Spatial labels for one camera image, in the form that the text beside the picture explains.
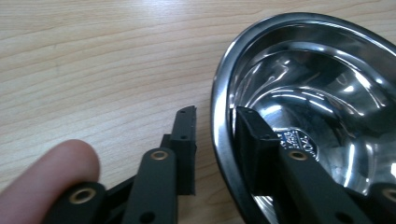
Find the metal grommet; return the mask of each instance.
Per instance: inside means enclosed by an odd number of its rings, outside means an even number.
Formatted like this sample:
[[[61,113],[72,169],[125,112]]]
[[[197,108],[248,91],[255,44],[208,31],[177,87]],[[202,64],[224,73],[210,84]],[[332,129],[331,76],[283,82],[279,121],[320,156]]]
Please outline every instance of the metal grommet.
[[[396,203],[396,189],[383,189],[382,194],[384,194],[387,199]]]
[[[289,156],[292,159],[295,159],[297,161],[306,161],[306,159],[308,159],[308,157],[305,155],[305,153],[303,153],[302,151],[298,151],[298,150],[293,150],[293,151],[289,152]]]
[[[91,188],[85,188],[85,189],[79,189],[75,191],[72,195],[69,197],[69,202],[74,203],[74,204],[81,204],[89,201],[92,199],[96,194],[95,189]]]
[[[165,160],[167,157],[168,153],[162,150],[151,153],[151,158],[155,161],[162,161]]]

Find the finger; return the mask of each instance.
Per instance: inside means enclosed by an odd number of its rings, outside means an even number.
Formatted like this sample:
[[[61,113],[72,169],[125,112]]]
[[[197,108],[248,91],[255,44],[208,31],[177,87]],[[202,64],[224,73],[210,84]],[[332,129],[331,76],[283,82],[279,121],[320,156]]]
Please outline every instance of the finger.
[[[97,181],[99,167],[90,145],[79,140],[61,143],[0,194],[0,223],[40,223],[66,189]]]

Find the black plastic part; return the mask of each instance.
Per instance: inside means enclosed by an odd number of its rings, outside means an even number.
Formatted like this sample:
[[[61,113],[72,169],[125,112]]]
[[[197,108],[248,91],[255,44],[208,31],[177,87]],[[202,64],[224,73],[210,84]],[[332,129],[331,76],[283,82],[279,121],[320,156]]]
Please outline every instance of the black plastic part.
[[[148,151],[141,161],[122,224],[177,223],[176,156],[168,148]]]
[[[255,110],[238,106],[234,152],[249,190],[254,195],[273,195],[274,161],[280,139]]]
[[[396,223],[396,185],[373,184],[362,209],[374,223]]]
[[[279,150],[278,171],[301,215],[297,222],[372,223],[343,188],[304,151]]]
[[[195,126],[196,108],[188,106],[177,111],[171,134],[165,134],[161,147],[172,149],[177,157],[177,194],[195,194]]]
[[[67,190],[51,207],[44,224],[96,224],[103,223],[106,216],[102,202],[105,187],[85,182]]]
[[[105,205],[108,216],[106,224],[118,224],[121,222],[133,185],[134,176],[107,191]]]

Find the stainless steel bowl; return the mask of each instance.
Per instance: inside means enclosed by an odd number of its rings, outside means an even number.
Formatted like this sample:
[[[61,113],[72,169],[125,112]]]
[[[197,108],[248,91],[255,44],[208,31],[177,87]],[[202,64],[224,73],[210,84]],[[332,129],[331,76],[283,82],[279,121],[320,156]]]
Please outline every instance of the stainless steel bowl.
[[[339,184],[366,194],[396,183],[396,48],[333,17],[290,13],[250,26],[225,52],[212,90],[212,137],[229,190],[248,223],[276,223],[233,156],[234,110],[253,108],[274,131],[309,138]]]

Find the human hand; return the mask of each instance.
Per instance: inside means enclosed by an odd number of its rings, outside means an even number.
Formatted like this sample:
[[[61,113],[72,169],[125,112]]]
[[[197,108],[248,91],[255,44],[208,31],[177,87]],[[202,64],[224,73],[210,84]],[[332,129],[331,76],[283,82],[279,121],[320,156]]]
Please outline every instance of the human hand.
[[[41,223],[68,188],[97,181],[99,160],[90,145],[69,140],[51,149],[0,194],[0,223]]]

